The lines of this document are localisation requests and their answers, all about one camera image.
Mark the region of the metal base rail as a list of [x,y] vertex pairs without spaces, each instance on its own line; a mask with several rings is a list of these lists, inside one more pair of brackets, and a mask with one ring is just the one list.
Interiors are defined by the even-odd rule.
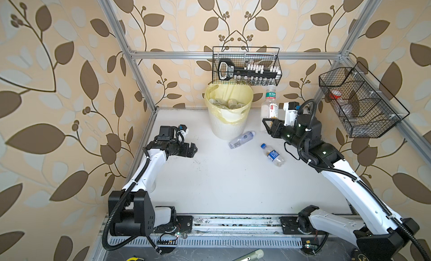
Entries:
[[282,237],[323,235],[321,231],[299,231],[297,215],[178,214],[154,216],[152,235],[178,232],[189,237]]

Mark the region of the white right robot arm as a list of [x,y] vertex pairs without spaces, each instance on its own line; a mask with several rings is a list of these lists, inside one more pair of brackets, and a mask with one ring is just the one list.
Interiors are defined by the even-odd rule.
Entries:
[[419,225],[391,209],[352,169],[332,144],[322,141],[322,124],[310,114],[298,115],[294,125],[264,118],[267,133],[296,148],[299,159],[329,180],[357,211],[361,220],[332,215],[308,206],[300,212],[305,228],[324,231],[354,244],[370,261],[390,261],[412,243],[425,261],[431,256],[415,238]]

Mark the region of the yellow bin liner bag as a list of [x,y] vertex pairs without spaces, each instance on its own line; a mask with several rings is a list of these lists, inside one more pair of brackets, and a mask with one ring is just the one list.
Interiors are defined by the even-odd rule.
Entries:
[[253,97],[250,86],[238,84],[210,84],[204,93],[209,114],[221,123],[231,125],[247,119]]

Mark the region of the white ribbed trash bin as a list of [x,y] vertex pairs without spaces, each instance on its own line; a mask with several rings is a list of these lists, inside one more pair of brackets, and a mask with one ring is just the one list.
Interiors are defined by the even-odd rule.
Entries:
[[216,106],[208,107],[209,121],[214,135],[223,140],[232,140],[245,130],[250,106],[234,110]]

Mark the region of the capless bottle green red label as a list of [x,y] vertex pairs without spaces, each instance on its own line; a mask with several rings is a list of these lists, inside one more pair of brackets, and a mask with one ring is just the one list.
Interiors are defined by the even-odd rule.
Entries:
[[278,104],[276,104],[276,86],[268,86],[265,93],[265,101],[261,105],[260,120],[261,131],[266,131],[263,119],[278,118]]

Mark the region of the red capped jar in basket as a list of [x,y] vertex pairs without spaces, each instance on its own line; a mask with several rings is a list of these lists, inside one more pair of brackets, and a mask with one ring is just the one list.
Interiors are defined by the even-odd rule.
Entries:
[[330,100],[338,100],[342,98],[343,93],[339,90],[331,90],[329,92],[329,99]]

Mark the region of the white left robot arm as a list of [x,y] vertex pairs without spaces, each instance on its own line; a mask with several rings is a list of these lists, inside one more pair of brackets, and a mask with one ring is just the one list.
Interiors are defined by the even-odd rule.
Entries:
[[185,142],[182,130],[172,135],[159,134],[143,148],[144,158],[136,173],[122,190],[113,191],[108,198],[109,216],[102,234],[105,250],[118,250],[143,236],[158,254],[166,253],[150,235],[159,226],[177,227],[175,207],[154,207],[149,192],[170,156],[193,158],[197,151],[194,143]]

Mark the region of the clear bottle blue label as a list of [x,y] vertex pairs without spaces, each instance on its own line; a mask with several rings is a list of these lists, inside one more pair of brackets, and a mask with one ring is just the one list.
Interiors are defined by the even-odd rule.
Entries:
[[261,144],[261,149],[264,152],[264,155],[277,167],[281,167],[284,165],[284,158],[270,145],[265,143]]

